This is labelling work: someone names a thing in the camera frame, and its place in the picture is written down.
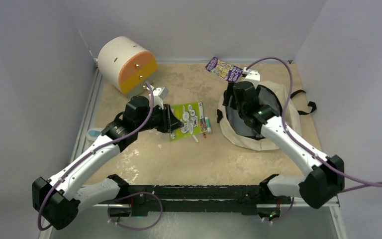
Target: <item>worn table surface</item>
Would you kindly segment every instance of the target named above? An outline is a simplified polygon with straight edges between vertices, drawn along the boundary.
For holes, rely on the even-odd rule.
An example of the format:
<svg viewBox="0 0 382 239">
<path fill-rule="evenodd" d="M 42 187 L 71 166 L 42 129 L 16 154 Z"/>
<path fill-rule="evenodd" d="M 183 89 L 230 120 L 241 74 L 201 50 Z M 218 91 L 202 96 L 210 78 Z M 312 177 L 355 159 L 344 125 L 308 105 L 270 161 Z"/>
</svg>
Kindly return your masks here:
<svg viewBox="0 0 382 239">
<path fill-rule="evenodd" d="M 273 173 L 301 175 L 298 167 L 280 150 L 256 152 L 234 146 L 216 123 L 216 110 L 226 82 L 204 72 L 204 64 L 159 64 L 154 86 L 169 89 L 164 99 L 168 104 L 203 101 L 204 114 L 210 118 L 213 133 L 207 139 L 197 135 L 169 142 L 156 130 L 139 133 L 138 140 L 106 163 L 87 182 L 100 182 L 107 175 L 118 174 L 130 184 L 258 184 Z M 293 91 L 302 88 L 296 65 L 290 65 L 294 76 Z M 289 87 L 286 68 L 280 64 L 256 65 L 262 80 Z M 104 127 L 115 115 L 124 111 L 129 101 L 113 85 L 106 82 L 98 108 L 95 126 Z M 308 111 L 305 95 L 293 99 L 299 110 Z M 320 148 L 311 116 L 301 116 L 302 136 Z"/>
</svg>

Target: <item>cable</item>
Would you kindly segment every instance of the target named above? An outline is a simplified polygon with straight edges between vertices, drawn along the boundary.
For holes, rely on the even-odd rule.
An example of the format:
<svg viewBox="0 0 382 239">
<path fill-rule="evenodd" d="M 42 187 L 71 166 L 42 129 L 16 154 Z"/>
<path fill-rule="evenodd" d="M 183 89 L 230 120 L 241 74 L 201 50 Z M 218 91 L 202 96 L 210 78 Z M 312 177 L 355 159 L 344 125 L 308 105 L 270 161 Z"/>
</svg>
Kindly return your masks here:
<svg viewBox="0 0 382 239">
<path fill-rule="evenodd" d="M 313 156 L 314 158 L 316 158 L 318 161 L 320 161 L 322 164 L 326 165 L 327 168 L 329 168 L 330 170 L 332 170 L 333 172 L 335 172 L 336 174 L 338 175 L 341 175 L 345 178 L 348 178 L 352 181 L 355 181 L 355 182 L 358 182 L 358 183 L 361 183 L 363 185 L 359 185 L 359 186 L 356 186 L 356 187 L 352 187 L 352 188 L 348 188 L 348 189 L 345 189 L 343 190 L 342 192 L 349 192 L 349 191 L 353 191 L 353 190 L 356 190 L 356 189 L 360 189 L 360 188 L 366 188 L 366 187 L 382 187 L 382 182 L 369 182 L 369 181 L 365 181 L 365 180 L 362 180 L 362 179 L 359 179 L 359 178 L 356 178 L 356 177 L 353 177 L 351 175 L 348 175 L 346 173 L 343 173 L 339 170 L 337 170 L 336 168 L 332 167 L 330 164 L 328 164 L 326 161 L 324 161 L 322 158 L 320 158 L 317 154 L 315 154 L 313 151 L 311 151 L 309 148 L 305 147 L 302 143 L 300 143 L 296 138 L 294 138 L 292 136 L 292 134 L 290 133 L 289 129 L 287 128 L 287 124 L 285 122 L 285 113 L 286 113 L 286 109 L 287 109 L 287 106 L 289 104 L 289 101 L 290 101 L 290 96 L 292 94 L 292 86 L 293 86 L 293 77 L 292 77 L 292 72 L 290 71 L 290 68 L 289 66 L 286 64 L 286 62 L 280 58 L 277 58 L 277 57 L 266 57 L 266 58 L 262 58 L 260 60 L 257 60 L 255 62 L 253 62 L 252 64 L 250 64 L 248 67 L 247 67 L 247 70 L 254 66 L 255 64 L 261 62 L 261 61 L 264 61 L 264 60 L 270 60 L 270 59 L 273 59 L 273 60 L 277 60 L 277 61 L 280 61 L 287 69 L 288 73 L 289 73 L 289 80 L 290 80 L 290 85 L 289 85 L 289 93 L 287 95 L 287 99 L 286 99 L 286 102 L 285 102 L 285 106 L 284 106 L 284 109 L 282 111 L 282 126 L 286 132 L 286 134 L 289 136 L 289 138 L 292 139 L 292 141 L 294 141 L 298 146 L 300 146 L 301 148 L 303 148 L 304 150 L 306 150 L 309 154 L 311 154 L 311 156 Z"/>
<path fill-rule="evenodd" d="M 75 169 L 78 167 L 78 165 L 80 165 L 82 162 L 84 162 L 84 160 L 86 160 L 88 157 L 92 156 L 94 153 L 93 152 L 97 152 L 99 151 L 100 149 L 110 145 L 110 144 L 113 144 L 113 143 L 118 143 L 126 138 L 129 138 L 131 137 L 132 135 L 138 133 L 138 131 L 140 131 L 140 129 L 142 127 L 144 127 L 146 125 L 146 123 L 149 121 L 150 117 L 151 117 L 151 114 L 153 113 L 153 106 L 154 106 L 154 95 L 153 95 L 153 91 L 151 90 L 151 85 L 150 83 L 148 83 L 146 81 L 146 85 L 147 85 L 147 88 L 149 89 L 150 91 L 150 98 L 151 98 L 151 106 L 150 106 L 150 110 L 149 110 L 149 114 L 147 115 L 147 117 L 145 118 L 145 120 L 143 121 L 143 123 L 138 127 L 136 128 L 134 131 L 132 131 L 131 133 L 127 134 L 127 135 L 124 135 L 122 136 L 121 138 L 117 138 L 115 140 L 112 140 L 110 142 L 107 142 L 107 143 L 104 143 L 96 148 L 94 148 L 92 151 L 88 152 L 86 155 L 84 155 L 82 158 L 80 158 L 73 166 L 71 166 L 69 169 L 67 169 L 67 171 L 62 175 L 62 177 L 60 177 L 58 179 L 58 181 L 56 181 L 56 183 L 52 186 L 52 188 L 49 190 L 49 192 L 46 194 L 46 197 L 44 198 L 42 204 L 40 205 L 40 209 L 39 209 L 39 216 L 37 217 L 37 227 L 39 228 L 40 231 L 45 231 L 47 229 L 49 229 L 52 225 L 48 225 L 47 227 L 42 227 L 42 215 L 43 215 L 43 210 L 44 210 L 44 206 L 46 205 L 47 201 L 49 200 L 52 192 L 59 186 L 59 184 L 61 184 L 61 182 L 63 182 L 65 180 L 65 178 Z"/>
<path fill-rule="evenodd" d="M 125 229 L 129 229 L 129 230 L 133 230 L 133 231 L 144 231 L 144 230 L 147 230 L 147 229 L 150 229 L 150 228 L 154 227 L 154 226 L 160 221 L 160 219 L 162 218 L 162 214 L 163 214 L 162 201 L 160 201 L 160 199 L 159 199 L 156 195 L 154 195 L 154 194 L 152 194 L 152 193 L 149 193 L 149 192 L 139 192 L 139 193 L 133 193 L 133 194 L 128 195 L 128 196 L 126 196 L 126 197 L 119 198 L 119 199 L 115 199 L 115 200 L 116 200 L 116 201 L 122 201 L 122 200 L 124 200 L 124 199 L 132 198 L 132 197 L 137 196 L 137 195 L 140 195 L 140 194 L 151 195 L 151 196 L 153 196 L 153 197 L 157 200 L 157 202 L 159 203 L 159 206 L 160 206 L 160 214 L 159 214 L 159 217 L 157 218 L 157 220 L 156 220 L 152 225 L 150 225 L 150 226 L 148 226 L 148 227 L 144 227 L 144 228 L 134 228 L 134 227 L 129 227 L 129 226 L 126 226 L 126 225 L 122 225 L 122 224 L 120 224 L 120 223 L 114 221 L 112 218 L 110 218 L 109 208 L 107 209 L 107 216 L 109 217 L 109 220 L 108 220 L 107 222 L 108 222 L 108 223 L 109 223 L 109 222 L 110 222 L 110 223 L 113 223 L 113 224 L 115 224 L 115 225 L 117 225 L 117 226 L 119 226 L 119 227 L 122 227 L 122 228 L 125 228 Z"/>
</svg>

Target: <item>purple book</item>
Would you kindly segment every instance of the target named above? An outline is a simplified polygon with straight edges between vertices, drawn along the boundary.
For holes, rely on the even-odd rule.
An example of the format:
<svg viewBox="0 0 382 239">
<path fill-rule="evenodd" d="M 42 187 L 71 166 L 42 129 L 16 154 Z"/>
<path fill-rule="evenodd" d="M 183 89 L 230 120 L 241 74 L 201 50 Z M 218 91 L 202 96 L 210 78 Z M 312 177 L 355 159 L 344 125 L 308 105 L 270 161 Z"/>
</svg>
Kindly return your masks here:
<svg viewBox="0 0 382 239">
<path fill-rule="evenodd" d="M 236 82 L 242 75 L 242 68 L 219 60 L 217 57 L 213 57 L 205 69 L 227 82 Z"/>
</svg>

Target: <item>gray wall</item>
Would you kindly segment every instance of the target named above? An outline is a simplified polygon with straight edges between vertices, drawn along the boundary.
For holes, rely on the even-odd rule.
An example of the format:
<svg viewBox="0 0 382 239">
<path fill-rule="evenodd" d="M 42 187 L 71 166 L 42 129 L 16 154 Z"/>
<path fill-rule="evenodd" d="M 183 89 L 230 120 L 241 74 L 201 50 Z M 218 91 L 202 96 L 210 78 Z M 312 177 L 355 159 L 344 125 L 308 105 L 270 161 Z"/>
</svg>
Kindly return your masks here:
<svg viewBox="0 0 382 239">
<path fill-rule="evenodd" d="M 94 56 L 128 36 L 158 61 L 293 59 L 326 0 L 66 0 Z"/>
<path fill-rule="evenodd" d="M 93 59 L 62 0 L 0 0 L 0 238 L 36 238 L 31 183 L 68 164 Z"/>
<path fill-rule="evenodd" d="M 296 64 L 324 150 L 349 174 L 382 180 L 382 1 L 328 0 Z M 382 189 L 339 198 L 349 238 L 382 238 Z"/>
</svg>

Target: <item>light blue object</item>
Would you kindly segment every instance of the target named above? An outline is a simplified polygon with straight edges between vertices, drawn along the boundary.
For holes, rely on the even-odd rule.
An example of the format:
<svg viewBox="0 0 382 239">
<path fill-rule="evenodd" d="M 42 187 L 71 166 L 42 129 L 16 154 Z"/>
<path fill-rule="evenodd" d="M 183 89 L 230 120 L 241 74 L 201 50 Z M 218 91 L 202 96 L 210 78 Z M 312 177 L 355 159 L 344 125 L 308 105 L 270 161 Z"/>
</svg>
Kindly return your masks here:
<svg viewBox="0 0 382 239">
<path fill-rule="evenodd" d="M 101 131 L 104 128 L 91 128 L 87 131 L 86 138 L 90 141 L 95 141 L 99 135 L 101 135 Z"/>
</svg>

